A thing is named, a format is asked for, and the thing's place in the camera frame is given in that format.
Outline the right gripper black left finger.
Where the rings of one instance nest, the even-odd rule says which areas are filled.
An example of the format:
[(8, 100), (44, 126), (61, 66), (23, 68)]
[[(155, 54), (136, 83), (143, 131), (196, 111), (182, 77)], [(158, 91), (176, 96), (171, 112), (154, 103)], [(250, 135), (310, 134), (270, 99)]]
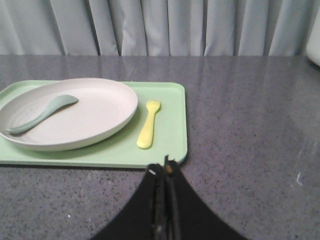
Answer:
[(93, 240), (165, 240), (167, 214), (164, 169), (148, 165), (137, 190)]

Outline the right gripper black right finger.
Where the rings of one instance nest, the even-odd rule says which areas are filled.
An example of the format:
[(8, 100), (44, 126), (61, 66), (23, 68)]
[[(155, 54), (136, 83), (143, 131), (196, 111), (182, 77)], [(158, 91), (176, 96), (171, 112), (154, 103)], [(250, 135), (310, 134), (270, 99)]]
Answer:
[(173, 240), (244, 240), (193, 190), (178, 163), (164, 157), (164, 179)]

